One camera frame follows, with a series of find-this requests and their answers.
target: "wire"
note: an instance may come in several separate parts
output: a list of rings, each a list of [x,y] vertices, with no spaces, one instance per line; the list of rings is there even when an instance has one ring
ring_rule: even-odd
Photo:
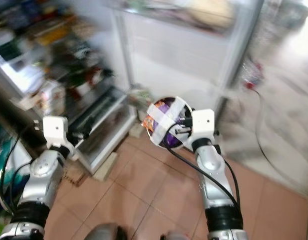
[[[21,170],[23,167],[25,167],[27,165],[30,165],[32,162],[33,162],[33,160],[31,160],[27,163],[24,163],[23,165],[19,166],[15,170],[15,172],[13,173],[12,179],[11,179],[10,184],[9,184],[9,200],[10,200],[10,206],[11,206],[12,211],[16,210],[16,207],[15,207],[15,204],[14,204],[14,201],[13,201],[13,185],[14,185],[15,177],[16,177],[19,170]]]
[[[258,147],[262,153],[262,155],[264,156],[264,158],[266,159],[266,161],[270,164],[270,166],[280,175],[282,176],[283,178],[285,178],[286,180],[288,180],[290,183],[296,185],[296,186],[299,186],[301,189],[304,189],[304,187],[299,184],[297,181],[293,180],[288,174],[282,172],[279,168],[277,168],[270,160],[269,158],[267,157],[267,155],[265,154],[264,152],[264,149],[262,147],[262,144],[260,142],[260,138],[259,138],[259,133],[260,133],[260,129],[261,129],[261,126],[262,126],[262,119],[263,119],[263,116],[262,116],[262,113],[263,113],[263,107],[264,107],[264,98],[263,96],[255,89],[251,89],[252,91],[254,91],[258,97],[259,97],[259,110],[258,110],[258,113],[257,113],[257,120],[256,120],[256,125],[255,125],[255,136],[256,136],[256,140],[257,140],[257,144],[258,144]]]
[[[230,172],[232,174],[232,177],[233,177],[233,180],[234,180],[234,184],[235,184],[237,204],[240,207],[240,194],[239,194],[239,187],[238,187],[238,181],[237,181],[236,175],[235,175],[232,167],[230,166],[230,164],[225,159],[224,159],[224,161],[225,161],[225,164],[227,165],[227,167],[229,168],[229,170],[230,170]]]
[[[241,211],[240,211],[240,206],[238,205],[237,201],[235,200],[235,198],[233,197],[233,195],[224,187],[222,186],[217,180],[215,180],[213,177],[211,177],[210,175],[208,175],[206,172],[204,172],[203,170],[201,170],[200,168],[198,168],[196,165],[194,165],[193,163],[191,163],[190,161],[188,161],[187,159],[185,159],[183,156],[179,155],[178,153],[174,152],[170,147],[169,145],[167,144],[167,141],[166,141],[166,137],[167,137],[167,134],[169,133],[170,129],[175,126],[175,125],[178,125],[178,123],[174,123],[172,124],[168,130],[166,131],[166,134],[164,136],[164,143],[165,143],[165,146],[166,146],[166,149],[174,156],[176,156],[177,158],[179,158],[181,161],[183,161],[184,163],[186,163],[187,165],[191,166],[193,169],[195,169],[196,171],[198,171],[199,173],[201,173],[202,175],[204,175],[206,178],[208,178],[210,181],[212,181],[217,187],[219,187],[229,198],[230,200],[233,202],[235,208],[237,209],[238,213],[240,214],[241,216],[241,219],[242,218],[242,214],[241,214]]]
[[[4,162],[4,164],[3,164],[2,171],[1,171],[1,177],[0,177],[0,199],[1,199],[2,207],[3,207],[4,209],[6,209],[12,216],[14,216],[14,212],[12,211],[12,209],[10,208],[10,206],[7,204],[7,201],[6,201],[5,196],[4,196],[4,193],[3,193],[5,169],[6,169],[6,165],[7,165],[8,159],[9,159],[11,153],[13,152],[13,150],[15,149],[18,140],[19,140],[20,137],[21,137],[30,127],[32,127],[32,126],[33,126],[33,124],[30,124],[30,125],[26,126],[26,127],[18,134],[18,136],[17,136],[17,138],[16,138],[16,141],[15,141],[14,145],[11,147],[9,153],[7,154],[7,157],[6,157],[6,159],[5,159],[5,162]]]

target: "black cable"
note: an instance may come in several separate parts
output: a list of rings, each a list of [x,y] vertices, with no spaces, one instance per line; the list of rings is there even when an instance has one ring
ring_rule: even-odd
[[[233,202],[235,208],[237,209],[238,213],[241,215],[241,211],[240,211],[240,207],[237,203],[237,201],[235,200],[235,198],[233,197],[233,195],[224,187],[222,186],[217,180],[215,180],[213,177],[211,177],[210,175],[208,175],[206,172],[204,172],[203,170],[201,170],[199,167],[197,167],[196,165],[194,165],[193,163],[191,163],[190,161],[188,161],[187,159],[185,159],[183,156],[179,155],[178,153],[174,152],[168,145],[167,141],[166,141],[166,137],[167,134],[169,133],[170,129],[175,126],[178,125],[178,123],[174,123],[172,124],[168,130],[166,131],[166,134],[164,136],[164,143],[166,146],[166,149],[174,156],[176,156],[177,158],[179,158],[181,161],[183,161],[184,163],[186,163],[187,165],[191,166],[193,169],[195,169],[196,171],[198,171],[199,173],[201,173],[202,175],[204,175],[206,178],[208,178],[210,181],[212,181],[217,187],[219,187],[229,198],[230,200]]]
[[[16,210],[16,206],[14,204],[14,201],[13,201],[13,185],[14,185],[14,181],[15,181],[15,177],[18,173],[19,170],[21,170],[23,167],[27,166],[27,165],[30,165],[31,163],[33,162],[33,160],[27,162],[27,163],[24,163],[23,165],[19,166],[15,172],[13,173],[13,176],[12,176],[12,179],[10,181],[10,184],[9,184],[9,200],[10,200],[10,207],[12,209],[12,211],[15,211]]]
[[[255,136],[256,136],[256,140],[257,140],[257,144],[258,144],[258,147],[262,153],[262,155],[264,156],[264,158],[266,159],[266,161],[270,164],[270,166],[280,175],[282,176],[283,178],[285,178],[286,180],[288,180],[290,183],[296,185],[296,186],[299,186],[300,188],[304,188],[303,186],[301,186],[301,184],[299,184],[297,181],[293,180],[289,175],[287,175],[286,173],[282,172],[279,168],[277,168],[270,160],[269,158],[267,157],[267,155],[265,154],[264,150],[263,150],[263,147],[261,145],[261,142],[260,142],[260,138],[259,138],[259,133],[260,133],[260,129],[261,129],[261,125],[262,125],[262,119],[263,119],[263,116],[262,116],[262,113],[263,113],[263,102],[264,102],[264,99],[263,99],[263,96],[257,91],[257,90],[254,90],[254,89],[251,89],[252,91],[254,91],[258,97],[259,97],[259,110],[258,110],[258,113],[257,113],[257,120],[256,120],[256,125],[255,125]]]
[[[17,136],[16,138],[16,141],[14,143],[14,145],[12,146],[12,148],[10,149],[9,153],[7,154],[7,157],[5,159],[5,162],[3,164],[3,167],[2,167],[2,171],[1,171],[1,178],[0,178],[0,199],[2,201],[2,204],[4,206],[2,207],[5,207],[7,209],[8,212],[11,213],[11,215],[13,216],[14,215],[14,212],[12,211],[12,209],[10,208],[10,206],[7,204],[7,201],[5,199],[5,196],[4,196],[4,193],[3,193],[3,185],[4,185],[4,177],[5,177],[5,169],[6,169],[6,165],[7,165],[7,162],[8,162],[8,159],[11,155],[11,153],[13,152],[14,148],[16,147],[16,144],[18,142],[18,140],[20,139],[20,137],[30,128],[32,127],[33,124],[30,124],[28,126],[26,126]]]
[[[225,159],[224,159],[224,161],[225,161],[225,164],[227,165],[227,167],[229,168],[229,170],[230,170],[230,172],[232,174],[232,177],[233,177],[233,180],[234,180],[234,184],[235,184],[237,204],[240,207],[240,194],[239,194],[239,187],[238,187],[238,181],[237,181],[236,175],[235,175],[232,167],[230,166],[230,164]]]

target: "white tape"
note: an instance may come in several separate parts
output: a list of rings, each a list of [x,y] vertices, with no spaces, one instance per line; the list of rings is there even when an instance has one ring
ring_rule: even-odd
[[[160,111],[155,105],[151,104],[149,106],[147,113],[158,123],[155,127],[155,130],[150,137],[151,141],[155,145],[159,145],[159,143],[163,140],[167,129],[175,123],[175,120],[178,118],[179,113],[182,111],[186,102],[182,100],[180,97],[175,97],[175,101],[171,104],[166,113]],[[175,134],[175,129],[179,129],[179,126],[174,126],[170,133],[175,136],[179,141],[183,142],[187,139],[188,134],[181,133]]]

